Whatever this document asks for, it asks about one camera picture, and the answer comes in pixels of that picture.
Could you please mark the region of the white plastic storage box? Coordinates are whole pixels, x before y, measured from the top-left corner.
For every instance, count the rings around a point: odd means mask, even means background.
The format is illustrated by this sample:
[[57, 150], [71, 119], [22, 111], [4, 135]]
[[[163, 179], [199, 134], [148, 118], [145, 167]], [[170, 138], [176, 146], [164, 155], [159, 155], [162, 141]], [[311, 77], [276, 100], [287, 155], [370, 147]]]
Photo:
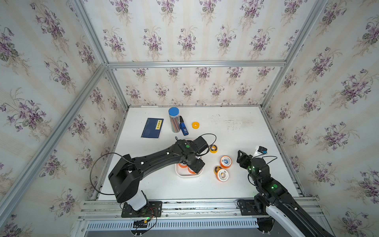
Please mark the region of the white plastic storage box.
[[[192, 163], [195, 159], [202, 159], [202, 157], [199, 156], [201, 154], [196, 153], [196, 151], [194, 150], [194, 145], [192, 143], [194, 139], [195, 138], [186, 139], [184, 143], [184, 151], [182, 152], [183, 155], [180, 158], [180, 161], [178, 164], [187, 165], [187, 164]], [[176, 164], [175, 166], [175, 172], [181, 178], [195, 178], [195, 177], [200, 176], [203, 173], [203, 170], [202, 170], [201, 173], [199, 174], [190, 174], [188, 171], [188, 168], [180, 168], [178, 164]]]

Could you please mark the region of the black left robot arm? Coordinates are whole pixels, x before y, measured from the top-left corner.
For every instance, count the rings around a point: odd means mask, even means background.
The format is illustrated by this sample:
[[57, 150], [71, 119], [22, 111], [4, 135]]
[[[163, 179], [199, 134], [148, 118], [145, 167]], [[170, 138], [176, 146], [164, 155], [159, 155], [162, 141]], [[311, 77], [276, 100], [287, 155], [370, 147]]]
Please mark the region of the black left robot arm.
[[153, 172], [175, 164], [186, 164], [192, 171], [199, 173], [205, 166], [200, 155], [208, 150], [207, 142], [198, 137], [195, 140], [177, 140], [170, 147], [147, 156], [122, 156], [108, 175], [116, 201], [127, 202], [135, 211], [140, 210], [148, 202], [139, 190], [141, 180]]

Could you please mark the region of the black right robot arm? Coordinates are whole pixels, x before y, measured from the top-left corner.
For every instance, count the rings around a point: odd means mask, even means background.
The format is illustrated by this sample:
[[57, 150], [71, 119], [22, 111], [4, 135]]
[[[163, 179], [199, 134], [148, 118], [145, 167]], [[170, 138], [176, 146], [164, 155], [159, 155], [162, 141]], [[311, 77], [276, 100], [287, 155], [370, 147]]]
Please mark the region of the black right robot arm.
[[248, 180], [258, 193], [251, 200], [237, 202], [242, 215], [267, 215], [258, 218], [258, 230], [269, 234], [278, 223], [292, 237], [331, 237], [325, 228], [318, 224], [293, 198], [288, 190], [271, 174], [264, 160], [266, 149], [259, 147], [258, 155], [248, 155], [239, 150], [237, 163], [248, 171]]

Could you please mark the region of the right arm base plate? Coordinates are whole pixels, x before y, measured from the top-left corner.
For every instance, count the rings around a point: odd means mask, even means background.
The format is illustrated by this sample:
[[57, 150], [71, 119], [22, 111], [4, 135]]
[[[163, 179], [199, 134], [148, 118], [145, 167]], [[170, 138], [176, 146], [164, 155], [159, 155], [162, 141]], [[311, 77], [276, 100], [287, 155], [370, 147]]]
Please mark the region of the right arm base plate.
[[261, 198], [257, 199], [239, 199], [237, 207], [242, 216], [267, 215], [266, 201]]

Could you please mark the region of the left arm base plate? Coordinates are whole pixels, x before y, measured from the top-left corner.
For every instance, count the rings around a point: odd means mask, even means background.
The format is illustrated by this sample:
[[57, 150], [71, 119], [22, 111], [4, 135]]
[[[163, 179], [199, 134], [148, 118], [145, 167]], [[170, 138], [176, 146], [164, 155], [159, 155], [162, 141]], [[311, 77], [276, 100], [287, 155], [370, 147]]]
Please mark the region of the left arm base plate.
[[132, 218], [132, 217], [161, 217], [162, 213], [162, 204], [161, 201], [149, 201], [147, 205], [142, 207], [140, 210], [135, 211], [131, 205], [126, 202], [122, 206], [122, 218]]

